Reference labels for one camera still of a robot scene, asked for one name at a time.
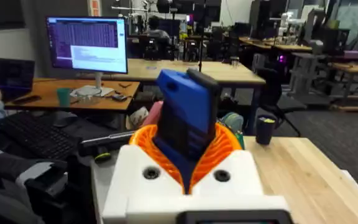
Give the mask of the right gripper white and orange left finger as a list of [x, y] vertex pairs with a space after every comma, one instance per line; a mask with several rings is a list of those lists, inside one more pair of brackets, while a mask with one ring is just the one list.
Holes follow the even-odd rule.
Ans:
[[104, 223], [175, 223], [170, 205], [184, 193], [179, 170], [153, 143], [155, 124], [137, 130], [122, 146], [114, 166]]

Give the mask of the right gripper white and orange right finger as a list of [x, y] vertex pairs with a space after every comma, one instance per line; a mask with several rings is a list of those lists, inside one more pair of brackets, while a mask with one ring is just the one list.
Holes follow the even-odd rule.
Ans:
[[191, 176], [192, 195], [263, 195], [251, 152], [244, 150], [231, 130], [214, 125], [216, 135]]

